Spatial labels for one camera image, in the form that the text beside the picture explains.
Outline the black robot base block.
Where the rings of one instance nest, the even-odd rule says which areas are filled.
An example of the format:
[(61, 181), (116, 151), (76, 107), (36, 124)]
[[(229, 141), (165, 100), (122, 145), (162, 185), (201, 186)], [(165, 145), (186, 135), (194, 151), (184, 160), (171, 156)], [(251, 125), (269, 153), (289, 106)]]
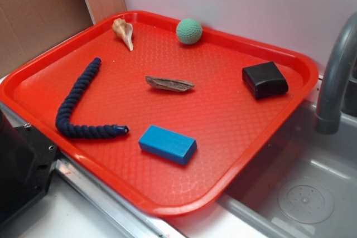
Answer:
[(1, 113), (1, 228), (48, 192), (58, 148), (35, 127), (14, 127)]

